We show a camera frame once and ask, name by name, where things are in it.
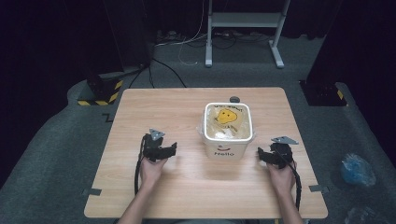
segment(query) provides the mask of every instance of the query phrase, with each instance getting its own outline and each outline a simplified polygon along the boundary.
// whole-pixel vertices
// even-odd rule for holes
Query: shelf
[[[280,13],[216,13],[212,15],[213,27],[274,27]]]

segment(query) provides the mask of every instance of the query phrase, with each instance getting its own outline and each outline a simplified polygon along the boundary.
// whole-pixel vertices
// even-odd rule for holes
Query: forearm
[[[123,213],[118,224],[140,224],[142,222],[143,215],[149,206],[149,197],[152,191],[153,187],[140,188]]]
[[[294,204],[291,194],[278,195],[280,213],[285,224],[303,224],[303,219]]]

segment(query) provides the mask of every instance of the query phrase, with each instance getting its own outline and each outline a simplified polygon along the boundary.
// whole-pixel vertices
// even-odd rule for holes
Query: yellow and black hazard tape
[[[109,95],[108,100],[78,100],[79,105],[113,105],[119,96],[122,80],[116,83],[114,91]]]

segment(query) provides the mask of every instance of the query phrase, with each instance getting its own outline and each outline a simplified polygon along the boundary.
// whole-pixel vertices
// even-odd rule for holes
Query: wooden table
[[[197,131],[208,103],[238,96],[249,106],[254,140],[240,161],[213,161]],[[303,184],[303,218],[328,214],[303,140],[285,92],[280,88],[199,88],[126,90],[113,122],[85,207],[87,217],[120,217],[134,197],[134,170],[140,141],[149,128],[165,132],[163,146],[177,142],[145,217],[151,218],[279,218],[268,171],[257,147],[269,151],[271,138],[288,136]]]

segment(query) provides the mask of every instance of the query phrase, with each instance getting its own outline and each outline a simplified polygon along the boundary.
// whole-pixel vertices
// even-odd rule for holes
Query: white metal frame
[[[283,24],[289,9],[290,0],[285,1],[282,12],[279,13],[234,13],[234,12],[213,12],[212,0],[209,0],[207,16],[207,41],[205,66],[211,67],[212,60],[212,28],[213,27],[272,27],[276,28],[276,34],[273,40],[268,42],[273,52],[276,66],[285,67],[280,57],[277,44],[280,34],[282,33]]]

